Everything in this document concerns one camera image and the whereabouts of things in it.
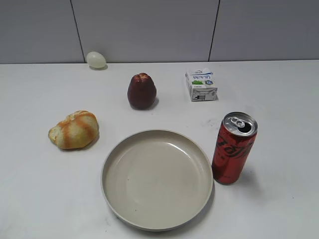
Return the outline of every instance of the food item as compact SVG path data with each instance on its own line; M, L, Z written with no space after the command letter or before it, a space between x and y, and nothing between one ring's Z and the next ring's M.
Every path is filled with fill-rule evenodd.
M242 112L232 112L223 119L215 147L212 170L222 184L237 181L257 135L257 122Z
M103 68L106 65L104 56L96 51L91 51L89 54L87 54L86 62L89 64L89 66L97 69Z
M151 77L146 73L134 75L128 90L128 99L132 107L146 109L156 98L156 87Z
M99 133L98 122L91 112L77 111L50 129L50 140L61 149L83 148Z
M217 87L212 76L213 73L208 68L186 72L186 84L191 101L214 101L217 99Z

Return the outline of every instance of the plate rim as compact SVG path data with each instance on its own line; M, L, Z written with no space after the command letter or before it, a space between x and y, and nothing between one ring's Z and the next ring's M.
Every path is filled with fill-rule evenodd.
M106 195L105 195L105 192L104 192L104 187L103 187L103 172L104 172L104 169L105 169L105 166L106 166L106 162L108 160L108 158L110 157L111 153L114 151L114 149L116 147L118 147L121 143L123 143L125 140L133 137L134 135L137 135L137 134L140 134L140 133L145 133L145 132L149 132L149 131L164 131L164 132L170 132L170 133L175 133L175 134L178 134L186 139L188 139L189 141L191 141L196 147L198 147L198 149L202 152L202 154L204 155L205 159L206 159L206 162L208 163L208 165L211 165L210 162L209 162L209 159L206 155L206 153L203 151L203 149L196 143L194 142L192 139L190 139L189 137L185 136L184 134L181 134L181 133L178 133L176 131L172 131L172 130L167 130L167 129L148 129L148 130L142 130L142 131L138 131L136 133L133 133L127 137L125 137L123 140L121 140L120 142L118 142L111 150L110 152L108 153L107 157L105 158L104 160L104 163L102 165L102 170L101 170L101 176L100 176L100 186L101 186L101 190L102 190L102 194L103 194L103 197L105 199L105 201L107 202L108 206L111 208L112 212L116 215L117 218L121 219L123 222L125 222L126 224L132 226L132 227L135 227L135 228L138 228L138 229L141 229L143 231L150 231L150 232L162 232L162 231L169 231L169 230L172 230L172 229L175 229L175 228L178 228L184 224L186 224L187 222L189 222L190 220L192 220L193 218L195 218L202 210L203 208L205 207L205 205L207 204L209 198L211 197L211 194L212 194L212 189L213 189L213 185L214 185L214 177L213 177L213 172L211 171L211 174L210 174L210 189L209 189L209 192L208 192L208 196L205 200L205 203L203 203L202 207L194 214L194 216L192 218L190 218L189 220L187 220L186 222L182 223L182 224L179 224L179 225L176 225L176 226L173 226L173 227L169 227L169 228L162 228L162 229L154 229L154 228L147 228L147 227L143 227L142 225L138 225L136 223L133 223L129 220L127 220L126 218L122 217L111 205L111 203L109 202L109 200L107 199Z

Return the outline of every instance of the can opening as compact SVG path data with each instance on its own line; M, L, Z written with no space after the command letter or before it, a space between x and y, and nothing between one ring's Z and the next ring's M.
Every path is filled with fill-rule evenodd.
M245 122L244 124L244 127L238 127L238 130L242 133L248 133L251 130L251 125L247 122Z

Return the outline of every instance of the can lid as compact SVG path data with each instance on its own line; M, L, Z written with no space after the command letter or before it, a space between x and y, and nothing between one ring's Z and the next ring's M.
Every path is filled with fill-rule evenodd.
M242 112L232 112L225 116L223 120L225 128L238 136L251 136L257 132L257 122L248 114Z

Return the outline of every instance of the red can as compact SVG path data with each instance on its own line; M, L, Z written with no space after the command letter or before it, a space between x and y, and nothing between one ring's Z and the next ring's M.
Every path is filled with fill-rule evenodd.
M214 179L222 184L237 181L257 135L257 122L242 112L223 119L213 157Z

